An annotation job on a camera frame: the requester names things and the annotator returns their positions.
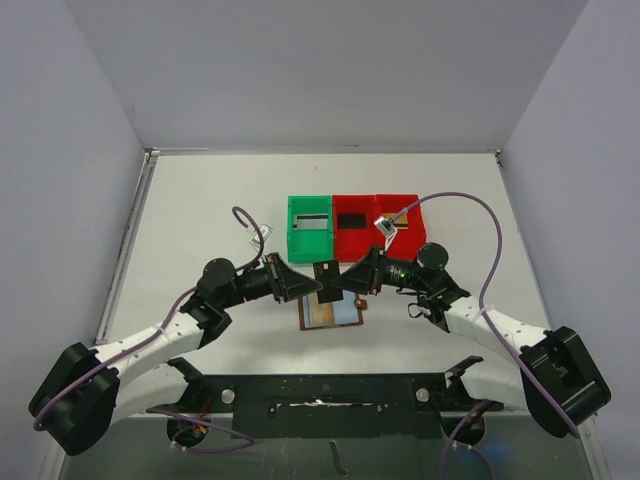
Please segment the brown leather card holder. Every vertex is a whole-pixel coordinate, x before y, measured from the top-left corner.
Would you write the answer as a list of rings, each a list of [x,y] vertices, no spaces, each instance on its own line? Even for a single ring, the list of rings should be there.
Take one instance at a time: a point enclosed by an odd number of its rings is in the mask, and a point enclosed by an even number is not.
[[[298,300],[299,328],[312,331],[359,326],[364,323],[367,301],[357,294],[346,292],[342,300],[320,304],[316,295]]]

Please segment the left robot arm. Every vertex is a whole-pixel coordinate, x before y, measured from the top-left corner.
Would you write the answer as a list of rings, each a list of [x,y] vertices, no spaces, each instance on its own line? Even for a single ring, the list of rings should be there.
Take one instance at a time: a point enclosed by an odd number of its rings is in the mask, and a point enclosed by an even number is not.
[[[29,403],[33,428],[48,432],[68,455],[83,453],[109,428],[126,386],[218,339],[231,324],[228,309],[267,296],[290,302],[321,288],[278,253],[242,271],[228,259],[211,260],[159,324],[98,347],[67,347]]]

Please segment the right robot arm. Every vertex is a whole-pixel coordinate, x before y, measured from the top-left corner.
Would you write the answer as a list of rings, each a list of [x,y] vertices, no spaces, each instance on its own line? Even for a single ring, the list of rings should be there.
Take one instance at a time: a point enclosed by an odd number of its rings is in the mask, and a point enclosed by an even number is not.
[[[479,399],[525,409],[547,433],[562,438],[611,401],[609,386],[574,330],[549,330],[496,311],[453,280],[445,270],[448,260],[447,250],[432,242],[411,261],[373,247],[332,284],[359,295],[376,295],[385,286],[413,295],[436,327],[513,363],[473,360],[450,368],[445,395],[456,408]]]

